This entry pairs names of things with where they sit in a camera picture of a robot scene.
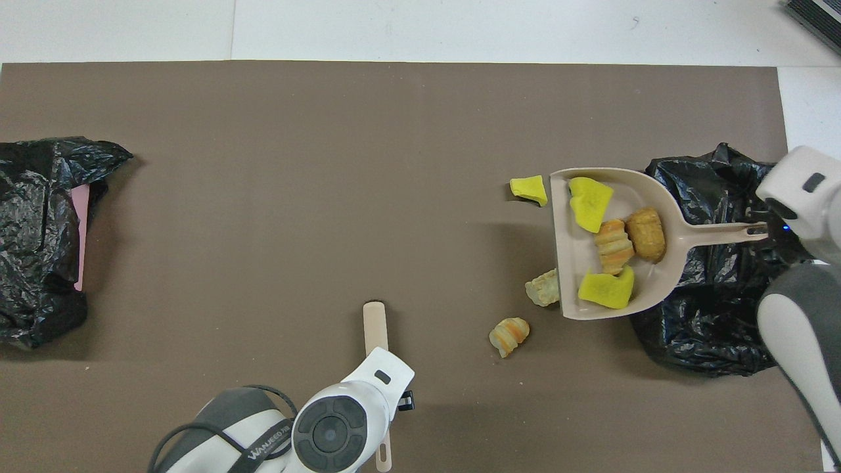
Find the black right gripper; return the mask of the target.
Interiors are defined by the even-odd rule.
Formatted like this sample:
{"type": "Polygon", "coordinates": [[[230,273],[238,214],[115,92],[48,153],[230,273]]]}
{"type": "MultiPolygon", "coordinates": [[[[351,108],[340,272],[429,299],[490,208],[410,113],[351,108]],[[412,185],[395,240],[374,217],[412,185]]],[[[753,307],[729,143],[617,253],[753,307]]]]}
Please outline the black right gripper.
{"type": "Polygon", "coordinates": [[[765,223],[766,238],[753,244],[765,261],[811,261],[812,255],[789,225],[761,200],[753,204],[753,221],[765,223]]]}

